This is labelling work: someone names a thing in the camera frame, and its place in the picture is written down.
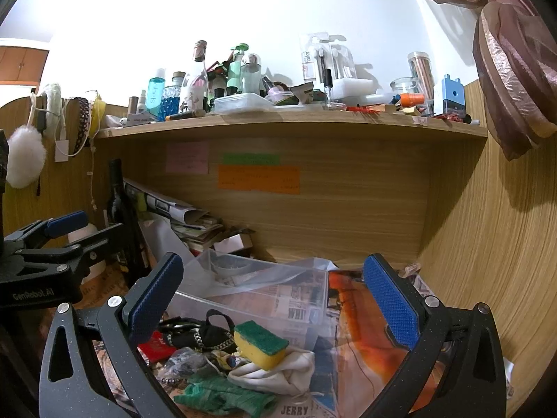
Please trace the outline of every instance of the wooden shelf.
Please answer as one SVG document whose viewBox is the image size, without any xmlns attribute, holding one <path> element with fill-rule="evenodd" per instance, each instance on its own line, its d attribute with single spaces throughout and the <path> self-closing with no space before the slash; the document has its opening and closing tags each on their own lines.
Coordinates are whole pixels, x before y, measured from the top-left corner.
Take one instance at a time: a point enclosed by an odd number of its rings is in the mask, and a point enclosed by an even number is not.
<svg viewBox="0 0 557 418">
<path fill-rule="evenodd" d="M 487 129 L 461 122 L 429 119 L 415 125 L 403 114 L 364 114 L 349 111 L 252 111 L 207 115 L 181 121 L 102 129 L 98 139 L 208 139 L 252 137 L 371 138 L 441 142 L 485 139 Z"/>
</svg>

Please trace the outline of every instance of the orange cap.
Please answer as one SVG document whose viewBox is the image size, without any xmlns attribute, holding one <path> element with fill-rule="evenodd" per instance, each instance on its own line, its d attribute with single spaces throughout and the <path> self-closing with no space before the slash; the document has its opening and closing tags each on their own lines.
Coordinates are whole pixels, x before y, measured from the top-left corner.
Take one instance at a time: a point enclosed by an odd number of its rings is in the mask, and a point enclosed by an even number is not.
<svg viewBox="0 0 557 418">
<path fill-rule="evenodd" d="M 400 104 L 403 107 L 413 107 L 414 105 L 419 105 L 420 103 L 424 103 L 425 98 L 423 94 L 401 94 L 400 95 Z"/>
</svg>

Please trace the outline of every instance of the brown curtain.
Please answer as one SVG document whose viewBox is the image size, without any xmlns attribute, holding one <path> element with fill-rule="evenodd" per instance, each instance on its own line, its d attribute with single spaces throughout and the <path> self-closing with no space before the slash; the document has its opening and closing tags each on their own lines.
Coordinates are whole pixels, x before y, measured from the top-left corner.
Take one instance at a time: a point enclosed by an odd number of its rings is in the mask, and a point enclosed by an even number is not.
<svg viewBox="0 0 557 418">
<path fill-rule="evenodd" d="M 473 54 L 487 126 L 508 160 L 557 131 L 557 43 L 529 0 L 434 0 L 481 8 Z"/>
</svg>

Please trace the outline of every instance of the yellow sponge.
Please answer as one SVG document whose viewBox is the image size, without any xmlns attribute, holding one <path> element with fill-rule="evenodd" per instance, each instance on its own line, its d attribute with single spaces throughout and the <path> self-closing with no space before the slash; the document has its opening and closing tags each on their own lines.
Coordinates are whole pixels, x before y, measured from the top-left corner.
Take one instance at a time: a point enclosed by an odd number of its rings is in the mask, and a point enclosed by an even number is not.
<svg viewBox="0 0 557 418">
<path fill-rule="evenodd" d="M 244 357 L 266 371 L 282 361 L 289 344 L 287 339 L 278 337 L 252 320 L 236 325 L 234 341 Z"/>
</svg>

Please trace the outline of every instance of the white pom pom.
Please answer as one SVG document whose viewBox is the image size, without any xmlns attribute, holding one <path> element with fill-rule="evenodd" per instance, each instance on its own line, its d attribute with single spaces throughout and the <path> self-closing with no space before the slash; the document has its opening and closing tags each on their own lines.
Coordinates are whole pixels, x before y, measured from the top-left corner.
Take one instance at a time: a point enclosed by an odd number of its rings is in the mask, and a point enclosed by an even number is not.
<svg viewBox="0 0 557 418">
<path fill-rule="evenodd" d="M 8 140 L 8 174 L 13 188 L 24 188 L 38 179 L 45 165 L 46 149 L 33 126 L 21 126 Z"/>
</svg>

